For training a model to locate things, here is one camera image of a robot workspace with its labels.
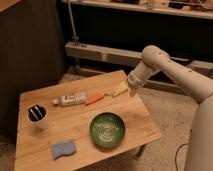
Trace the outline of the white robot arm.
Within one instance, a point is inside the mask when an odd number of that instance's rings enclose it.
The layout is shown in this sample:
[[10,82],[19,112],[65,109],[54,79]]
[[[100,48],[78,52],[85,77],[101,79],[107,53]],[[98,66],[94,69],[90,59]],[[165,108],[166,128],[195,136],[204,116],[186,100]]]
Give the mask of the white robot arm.
[[146,46],[141,61],[128,74],[131,88],[143,86],[163,72],[197,104],[194,114],[184,171],[213,171],[213,79],[176,63],[169,54],[154,45]]

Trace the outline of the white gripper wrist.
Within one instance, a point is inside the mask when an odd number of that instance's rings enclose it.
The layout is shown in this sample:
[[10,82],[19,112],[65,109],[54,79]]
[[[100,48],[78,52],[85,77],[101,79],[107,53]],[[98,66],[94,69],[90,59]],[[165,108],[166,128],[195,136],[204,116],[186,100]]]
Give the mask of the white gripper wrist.
[[[146,65],[141,61],[127,76],[127,82],[131,88],[143,86],[159,69]],[[126,82],[121,82],[112,90],[112,96],[116,97],[128,90]]]

